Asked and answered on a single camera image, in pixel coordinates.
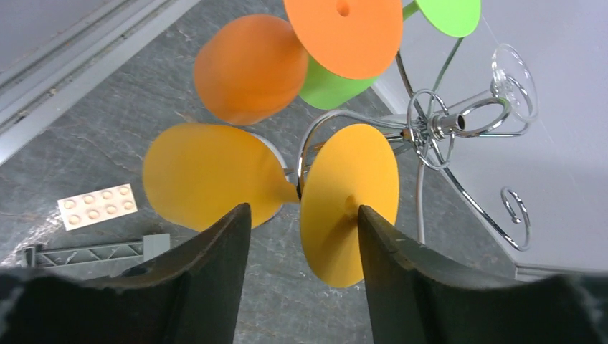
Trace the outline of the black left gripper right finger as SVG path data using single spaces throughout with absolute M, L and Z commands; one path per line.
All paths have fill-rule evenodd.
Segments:
M 375 343 L 605 343 L 607 276 L 532 282 L 473 269 L 419 243 L 370 206 L 358 238 Z

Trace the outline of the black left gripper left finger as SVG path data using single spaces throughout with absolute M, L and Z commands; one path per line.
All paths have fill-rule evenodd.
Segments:
M 1 271 L 3 343 L 231 343 L 250 249 L 239 204 L 187 242 L 116 277 Z

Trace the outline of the yellow wine glass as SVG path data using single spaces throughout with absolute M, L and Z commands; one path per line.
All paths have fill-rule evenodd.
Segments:
M 300 240 L 312 272 L 331 287 L 363 277 L 358 209 L 370 206 L 394 223 L 399 173 L 384 135 L 367 124 L 334 133 L 313 160 L 305 183 L 290 183 L 258 138 L 227 125 L 183 123 L 162 132 L 143 160 L 143 187 L 162 218 L 208 229 L 236 205 L 259 226 L 286 203 L 300 205 Z

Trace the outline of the orange wine glass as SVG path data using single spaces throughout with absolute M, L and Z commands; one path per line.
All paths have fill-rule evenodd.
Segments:
M 309 54 L 285 18 L 241 16 L 225 24 L 194 61 L 195 90 L 215 117 L 251 125 L 280 112 L 303 88 Z

